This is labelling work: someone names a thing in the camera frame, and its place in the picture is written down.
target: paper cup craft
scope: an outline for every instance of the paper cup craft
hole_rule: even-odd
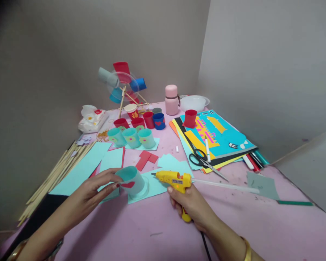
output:
[[[116,128],[119,128],[121,131],[124,131],[125,129],[129,129],[129,124],[127,120],[124,118],[115,120],[113,124],[116,126]]]
[[[144,115],[143,115],[145,123],[146,123],[146,127],[148,129],[154,129],[155,128],[155,124],[153,123],[152,116],[153,116],[153,112],[145,112]]]
[[[185,112],[184,126],[187,128],[194,129],[196,127],[196,117],[197,117],[197,111],[187,110]]]
[[[157,113],[162,113],[162,109],[161,108],[154,108],[152,110],[153,114],[157,114]]]
[[[133,128],[137,130],[137,132],[145,128],[145,123],[143,118],[137,118],[135,120],[132,120],[131,124],[133,125]]]
[[[139,135],[137,133],[137,130],[134,128],[126,129],[122,132],[124,138],[128,142],[128,145],[134,149],[141,145],[141,142],[139,141]]]
[[[127,144],[119,128],[114,128],[109,130],[108,136],[109,136],[109,141],[115,143],[116,147],[123,147]]]
[[[136,104],[128,104],[124,107],[124,110],[128,113],[130,119],[134,120],[139,118],[139,113]]]
[[[116,175],[123,179],[121,187],[128,192],[133,200],[145,197],[149,192],[149,180],[142,177],[134,166],[125,167],[116,172]]]
[[[142,129],[139,131],[138,135],[140,137],[139,141],[145,149],[151,149],[156,145],[156,142],[153,139],[152,131],[150,129]]]
[[[164,120],[164,114],[163,113],[158,113],[155,114],[153,117],[153,122],[155,123],[155,128],[157,130],[163,130],[166,127],[166,121]]]

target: gold bangle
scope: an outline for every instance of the gold bangle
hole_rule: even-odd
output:
[[[252,251],[251,251],[250,244],[245,238],[241,237],[241,239],[244,240],[245,245],[246,245],[246,254],[245,254],[244,261],[251,261],[251,252]]]

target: black cable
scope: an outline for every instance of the black cable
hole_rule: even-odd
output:
[[[206,254],[208,255],[209,261],[211,261],[211,257],[210,257],[210,253],[209,253],[209,250],[208,250],[208,246],[206,245],[206,240],[205,240],[204,233],[203,232],[200,232],[200,233],[202,234]]]

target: green paper strip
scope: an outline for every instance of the green paper strip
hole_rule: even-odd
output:
[[[279,204],[284,204],[284,205],[314,206],[312,202],[283,201],[283,200],[277,200],[277,201]]]

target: hand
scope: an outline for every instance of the hand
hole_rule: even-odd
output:
[[[79,224],[104,198],[120,186],[117,182],[123,180],[115,175],[119,170],[120,168],[104,170],[84,181],[56,210],[54,215],[58,215],[60,220],[65,220],[66,224],[64,226],[68,229]],[[110,181],[116,183],[110,184],[98,192],[101,186],[108,184]]]
[[[179,216],[181,217],[182,207],[184,207],[199,231],[206,233],[211,226],[220,221],[193,184],[186,189],[185,194],[180,193],[172,187],[168,188],[168,193],[171,204],[176,208]]]

